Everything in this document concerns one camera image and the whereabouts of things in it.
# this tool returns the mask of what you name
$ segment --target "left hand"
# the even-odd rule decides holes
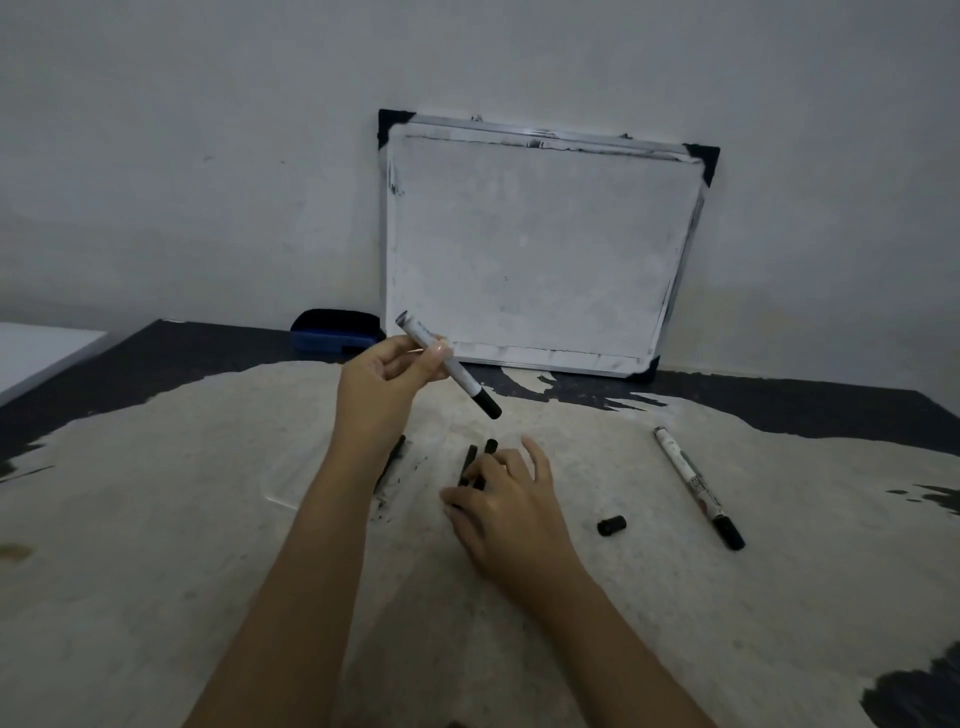
[[[340,373],[330,453],[382,469],[414,396],[427,382],[448,377],[441,365],[452,353],[441,339],[421,351],[409,336],[392,336],[351,359]]]

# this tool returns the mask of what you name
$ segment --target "forearm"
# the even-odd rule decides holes
[[[377,467],[324,461],[186,726],[325,725],[363,566]]]
[[[594,728],[713,726],[585,572],[538,618]]]

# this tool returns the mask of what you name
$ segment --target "black cap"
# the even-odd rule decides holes
[[[720,534],[720,538],[723,539],[723,543],[726,544],[727,548],[731,551],[739,551],[746,546],[746,543],[743,541],[743,536],[736,530],[736,526],[733,525],[730,516],[717,516],[713,519],[712,523],[713,527],[717,529],[717,533]]]
[[[474,397],[473,401],[480,405],[480,409],[490,415],[491,420],[495,420],[503,414],[503,410],[500,409],[500,405],[493,401],[493,397],[487,394],[486,389],[481,389],[480,394]]]
[[[623,516],[614,516],[611,519],[597,523],[597,532],[601,536],[612,536],[617,531],[627,527],[627,520]]]

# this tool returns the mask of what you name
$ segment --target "right hand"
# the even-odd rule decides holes
[[[445,488],[440,497],[457,538],[473,564],[535,618],[575,594],[589,576],[570,542],[553,492],[550,461],[529,437],[534,475],[515,449],[484,455],[464,477],[478,474],[487,488]]]

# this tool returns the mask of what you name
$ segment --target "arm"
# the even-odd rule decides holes
[[[522,442],[534,476],[518,451],[502,450],[465,473],[482,473],[485,491],[441,492],[473,563],[541,625],[590,725],[713,726],[587,574],[554,495],[550,461],[533,440]]]
[[[341,372],[330,447],[250,613],[186,728],[326,725],[347,648],[377,477],[449,349],[397,336]]]

